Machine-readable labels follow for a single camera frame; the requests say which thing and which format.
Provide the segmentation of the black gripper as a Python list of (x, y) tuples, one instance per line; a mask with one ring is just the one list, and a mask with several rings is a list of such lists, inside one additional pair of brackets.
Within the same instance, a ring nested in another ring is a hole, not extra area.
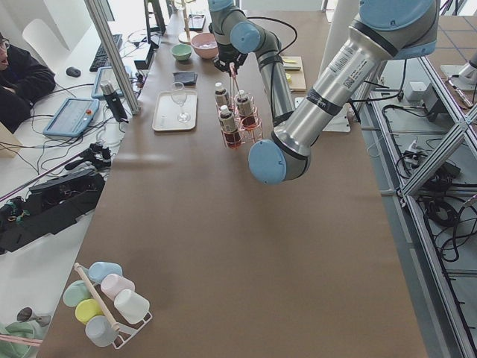
[(230, 65), (233, 64), (234, 72), (237, 75), (247, 59), (247, 54), (241, 53), (232, 44), (218, 43), (218, 55), (214, 57), (213, 64), (221, 72), (229, 72)]

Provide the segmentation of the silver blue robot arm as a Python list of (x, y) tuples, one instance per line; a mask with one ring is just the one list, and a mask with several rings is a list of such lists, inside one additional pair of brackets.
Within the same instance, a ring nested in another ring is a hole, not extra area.
[(249, 53), (256, 55), (274, 128), (270, 139), (252, 145), (248, 165), (265, 184), (306, 172), (322, 130), (377, 65), (431, 54), (437, 40), (438, 1), (360, 1), (347, 41), (295, 106), (278, 37), (250, 21), (233, 1), (209, 1), (208, 7), (219, 51), (215, 67), (228, 72), (240, 67)]

